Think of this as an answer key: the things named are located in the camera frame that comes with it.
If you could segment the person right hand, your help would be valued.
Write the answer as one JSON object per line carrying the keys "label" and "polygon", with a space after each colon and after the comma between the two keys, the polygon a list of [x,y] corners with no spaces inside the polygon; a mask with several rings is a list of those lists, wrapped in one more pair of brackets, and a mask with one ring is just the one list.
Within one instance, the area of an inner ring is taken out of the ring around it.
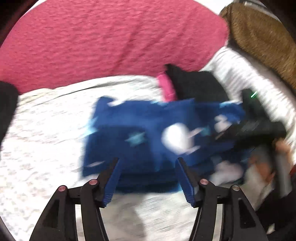
{"label": "person right hand", "polygon": [[[290,145],[284,139],[280,138],[275,142],[275,150],[279,154],[284,155],[288,170],[291,171],[294,164]],[[273,164],[269,150],[266,150],[264,147],[258,147],[254,153],[251,154],[249,164],[255,168],[255,171],[259,174],[261,180],[265,184],[270,184],[272,182],[275,172],[273,171]]]}

